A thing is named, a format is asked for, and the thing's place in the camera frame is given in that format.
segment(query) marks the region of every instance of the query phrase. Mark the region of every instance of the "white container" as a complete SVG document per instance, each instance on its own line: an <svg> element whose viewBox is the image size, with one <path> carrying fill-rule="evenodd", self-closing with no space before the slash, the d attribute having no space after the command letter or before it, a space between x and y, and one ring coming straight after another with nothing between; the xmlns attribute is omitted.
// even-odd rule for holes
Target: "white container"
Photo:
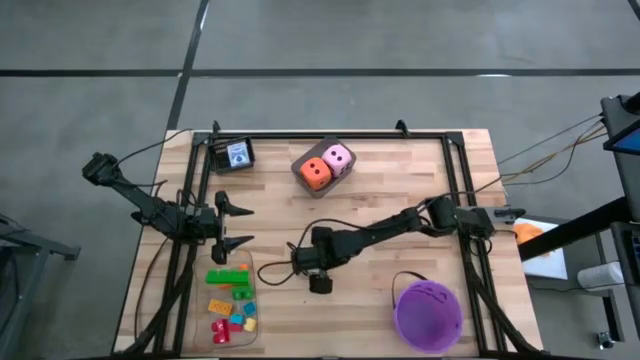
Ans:
<svg viewBox="0 0 640 360"><path fill-rule="evenodd" d="M601 291L624 283L620 263L610 262L578 272L578 283L587 291Z"/></svg>

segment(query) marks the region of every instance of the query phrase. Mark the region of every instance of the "red lego brick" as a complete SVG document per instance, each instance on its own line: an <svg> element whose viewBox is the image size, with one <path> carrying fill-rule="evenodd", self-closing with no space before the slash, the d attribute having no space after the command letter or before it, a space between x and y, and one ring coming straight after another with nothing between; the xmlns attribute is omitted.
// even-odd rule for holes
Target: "red lego brick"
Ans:
<svg viewBox="0 0 640 360"><path fill-rule="evenodd" d="M242 325L240 324L229 324L229 331L231 332L242 332Z"/></svg>
<svg viewBox="0 0 640 360"><path fill-rule="evenodd" d="M213 331L213 343L224 344L231 340L229 335L229 320L220 319L211 324L211 330Z"/></svg>

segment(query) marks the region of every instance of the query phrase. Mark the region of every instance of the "green lego brick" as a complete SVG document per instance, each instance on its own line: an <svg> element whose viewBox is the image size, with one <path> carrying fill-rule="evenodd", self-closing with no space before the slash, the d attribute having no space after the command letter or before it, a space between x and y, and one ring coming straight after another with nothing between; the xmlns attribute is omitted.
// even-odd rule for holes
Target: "green lego brick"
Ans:
<svg viewBox="0 0 640 360"><path fill-rule="evenodd" d="M248 270L209 270L205 279L207 284L249 285Z"/></svg>
<svg viewBox="0 0 640 360"><path fill-rule="evenodd" d="M251 300L253 298L253 289L251 286L234 286L231 288L231 296L234 300Z"/></svg>

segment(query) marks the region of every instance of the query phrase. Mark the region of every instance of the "gray tray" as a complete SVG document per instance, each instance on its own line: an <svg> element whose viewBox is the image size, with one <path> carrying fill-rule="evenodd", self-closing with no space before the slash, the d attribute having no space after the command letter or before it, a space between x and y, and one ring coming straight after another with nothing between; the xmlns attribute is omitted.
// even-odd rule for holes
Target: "gray tray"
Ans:
<svg viewBox="0 0 640 360"><path fill-rule="evenodd" d="M334 178L332 176L331 180L325 187L323 187L321 190L313 191L309 187L309 185L307 185L307 182L304 181L304 178L300 174L299 169L302 166L302 164L305 163L305 161L313 157L322 158L322 154L324 154L324 152L327 151L327 149L333 145L342 145L344 146L345 149L347 149L347 151L349 151L349 154L351 154L351 164L347 167L347 169L342 174L342 176L340 176L339 178ZM338 185L338 183L340 183L342 179L347 177L349 173L351 173L351 170L353 169L353 165L355 163L356 163L356 154L354 154L353 151L351 151L351 149L349 149L345 144L341 143L340 140L338 140L338 138L326 137L322 139L319 143L317 143L314 147L312 147L311 150L307 151L304 155L298 158L298 160L294 161L293 164L291 164L291 172L293 173L293 176L296 177L296 180L298 180L298 183L300 184L300 186L302 186L305 190L307 190L307 192L309 193L309 195L311 195L312 198L320 199L323 196L325 196L326 193L331 191L331 189L333 189L334 186Z"/></svg>

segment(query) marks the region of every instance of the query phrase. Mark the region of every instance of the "yellow lego brick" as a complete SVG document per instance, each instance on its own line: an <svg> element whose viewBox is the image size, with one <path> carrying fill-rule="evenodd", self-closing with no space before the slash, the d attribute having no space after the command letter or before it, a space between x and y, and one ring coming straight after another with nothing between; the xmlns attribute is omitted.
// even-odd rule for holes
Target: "yellow lego brick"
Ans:
<svg viewBox="0 0 640 360"><path fill-rule="evenodd" d="M247 318L246 322L244 323L244 330L254 331L256 329L256 325L258 325L258 322L255 319Z"/></svg>
<svg viewBox="0 0 640 360"><path fill-rule="evenodd" d="M211 299L211 301L209 301L209 311L211 312L229 316L231 315L231 308L232 305L224 301L216 299Z"/></svg>

